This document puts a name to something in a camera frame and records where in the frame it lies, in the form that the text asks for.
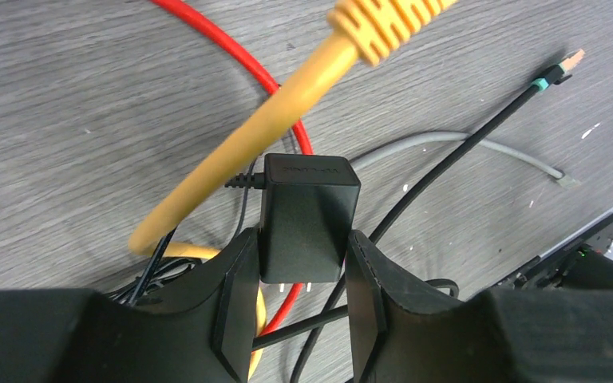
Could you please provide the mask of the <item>black power adapter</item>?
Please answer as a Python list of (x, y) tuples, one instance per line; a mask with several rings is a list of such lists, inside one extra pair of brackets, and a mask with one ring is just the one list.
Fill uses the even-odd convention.
[(360, 191), (349, 161), (339, 156), (270, 153), (261, 173), (207, 179), (197, 168), (138, 226), (129, 246), (153, 251), (221, 184), (262, 192), (259, 225), (244, 230), (202, 267), (153, 294), (123, 301), (128, 310), (174, 315), (203, 310), (250, 313), (259, 284), (334, 282), (342, 271)]

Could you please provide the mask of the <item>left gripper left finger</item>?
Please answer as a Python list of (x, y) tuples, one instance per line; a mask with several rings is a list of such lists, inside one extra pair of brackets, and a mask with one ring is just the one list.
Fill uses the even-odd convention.
[(0, 382), (245, 382), (257, 231), (134, 306), (90, 289), (0, 290)]

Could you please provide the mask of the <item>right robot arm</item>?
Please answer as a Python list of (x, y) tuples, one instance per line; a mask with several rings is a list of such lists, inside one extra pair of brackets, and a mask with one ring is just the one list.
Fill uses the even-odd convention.
[(496, 282), (512, 290), (613, 290), (613, 213), (545, 256), (535, 256)]

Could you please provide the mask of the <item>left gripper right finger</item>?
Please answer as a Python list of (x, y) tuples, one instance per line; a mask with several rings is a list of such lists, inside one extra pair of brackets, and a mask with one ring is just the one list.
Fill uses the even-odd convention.
[(613, 382), (613, 289), (493, 287), (462, 302), (352, 231), (355, 382)]

